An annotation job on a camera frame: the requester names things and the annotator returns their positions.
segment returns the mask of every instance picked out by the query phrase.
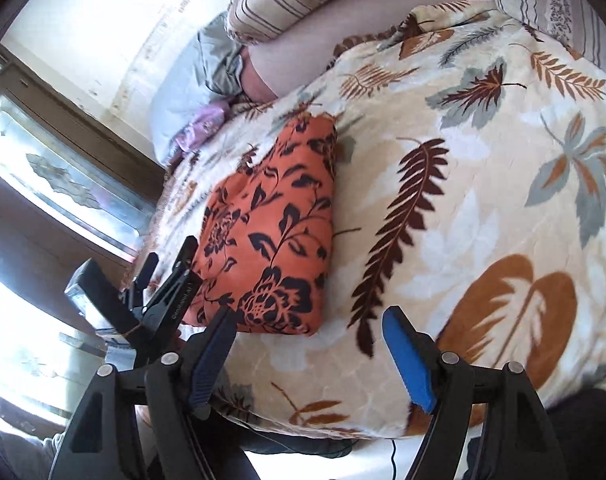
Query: blanket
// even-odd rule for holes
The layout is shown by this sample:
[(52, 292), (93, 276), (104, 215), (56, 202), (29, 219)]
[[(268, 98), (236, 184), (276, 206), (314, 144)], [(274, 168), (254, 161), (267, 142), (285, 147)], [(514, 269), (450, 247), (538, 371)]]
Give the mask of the blanket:
[(606, 375), (606, 74), (490, 1), (412, 15), (422, 34), (347, 51), (226, 124), (167, 183), (139, 259), (160, 255), (157, 285), (221, 178), (258, 164), (288, 118), (336, 118), (323, 325), (238, 334), (211, 400), (232, 420), (423, 431), (382, 340), (392, 304), (470, 363), (522, 362), (545, 406)]

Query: wall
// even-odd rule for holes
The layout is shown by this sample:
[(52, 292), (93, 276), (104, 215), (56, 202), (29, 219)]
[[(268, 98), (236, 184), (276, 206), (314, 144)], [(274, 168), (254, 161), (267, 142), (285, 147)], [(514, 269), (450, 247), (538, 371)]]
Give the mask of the wall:
[(168, 0), (31, 0), (2, 40), (55, 90), (147, 156), (145, 133), (110, 111)]

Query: bed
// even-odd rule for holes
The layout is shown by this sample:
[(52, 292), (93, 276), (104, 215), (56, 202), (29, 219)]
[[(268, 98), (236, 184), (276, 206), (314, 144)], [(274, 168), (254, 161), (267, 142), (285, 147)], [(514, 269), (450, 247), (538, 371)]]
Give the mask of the bed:
[(260, 163), (284, 118), (336, 129), (323, 324), (237, 336), (211, 401), (231, 420), (313, 438), (424, 433), (382, 342), (392, 304), (468, 362), (522, 362), (545, 406), (606, 377), (606, 72), (498, 6), (415, 7), (418, 34), (347, 50), (168, 180), (130, 273), (157, 252), (152, 287), (199, 236), (221, 178)]

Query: orange floral fabric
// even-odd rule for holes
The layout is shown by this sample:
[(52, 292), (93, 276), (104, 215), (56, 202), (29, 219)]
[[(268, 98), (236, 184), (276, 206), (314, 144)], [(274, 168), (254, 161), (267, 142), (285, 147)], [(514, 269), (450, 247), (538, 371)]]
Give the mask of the orange floral fabric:
[(286, 124), (260, 164), (212, 192), (193, 270), (204, 281), (185, 322), (221, 306), (242, 332), (313, 334), (321, 325), (332, 243), (336, 129), (328, 114)]

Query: wire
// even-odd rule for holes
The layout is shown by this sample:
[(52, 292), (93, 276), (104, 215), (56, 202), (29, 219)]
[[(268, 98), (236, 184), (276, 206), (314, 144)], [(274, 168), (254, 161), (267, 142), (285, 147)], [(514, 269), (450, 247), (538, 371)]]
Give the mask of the wire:
[(392, 480), (397, 480), (397, 463), (394, 462), (394, 455), (397, 454), (397, 443), (392, 439)]
[(300, 452), (300, 451), (297, 451), (297, 450), (295, 450), (295, 449), (292, 449), (291, 447), (286, 446), (285, 444), (283, 444), (283, 443), (279, 442), (278, 440), (274, 440), (273, 438), (270, 438), (269, 436), (265, 436), (265, 434), (264, 434), (264, 433), (259, 433), (259, 432), (258, 432), (258, 431), (256, 431), (256, 430), (255, 430), (255, 429), (254, 429), (252, 426), (250, 426), (249, 424), (244, 423), (242, 420), (239, 420), (239, 422), (240, 422), (241, 424), (243, 424), (243, 425), (244, 425), (246, 428), (248, 428), (248, 430), (252, 431), (252, 433), (256, 433), (256, 434), (257, 434), (257, 436), (260, 436), (260, 437), (262, 437), (262, 438), (265, 438), (265, 439), (267, 439), (267, 440), (270, 440), (271, 442), (273, 442), (273, 443), (275, 443), (275, 444), (278, 444), (279, 446), (284, 447), (284, 448), (285, 448), (285, 449), (287, 449), (288, 451), (291, 451), (292, 453), (296, 453), (296, 454), (299, 454), (299, 455), (311, 455), (311, 456), (319, 456), (319, 455), (322, 455), (322, 454), (336, 454), (336, 453), (341, 453), (341, 452), (345, 451), (346, 449), (349, 449), (350, 447), (353, 447), (353, 446), (354, 446), (354, 444), (350, 444), (349, 446), (342, 447), (342, 448), (341, 448), (341, 449), (339, 449), (338, 451), (334, 451), (334, 452), (332, 452), (332, 453), (305, 453), (305, 452)]

